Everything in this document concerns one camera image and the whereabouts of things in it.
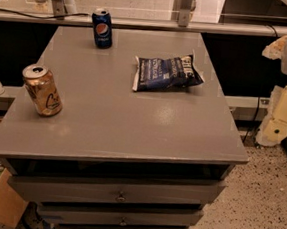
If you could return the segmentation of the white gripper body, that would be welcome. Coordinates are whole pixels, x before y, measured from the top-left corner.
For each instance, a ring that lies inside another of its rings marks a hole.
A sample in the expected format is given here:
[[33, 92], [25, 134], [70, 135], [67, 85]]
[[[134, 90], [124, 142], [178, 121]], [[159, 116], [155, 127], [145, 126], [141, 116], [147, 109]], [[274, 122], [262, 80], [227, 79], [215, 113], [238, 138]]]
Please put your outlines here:
[[270, 97], [267, 115], [257, 131], [256, 142], [272, 147], [287, 137], [287, 85], [275, 86]]

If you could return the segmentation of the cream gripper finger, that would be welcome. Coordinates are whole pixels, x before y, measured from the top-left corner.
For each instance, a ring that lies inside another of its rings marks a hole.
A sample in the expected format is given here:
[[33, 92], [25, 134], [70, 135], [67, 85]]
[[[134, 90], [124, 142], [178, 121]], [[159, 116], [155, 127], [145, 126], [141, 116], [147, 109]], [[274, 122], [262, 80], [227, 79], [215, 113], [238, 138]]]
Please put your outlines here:
[[282, 57], [282, 53], [284, 52], [285, 43], [287, 41], [287, 36], [282, 36], [274, 42], [270, 43], [263, 51], [262, 56], [277, 60]]

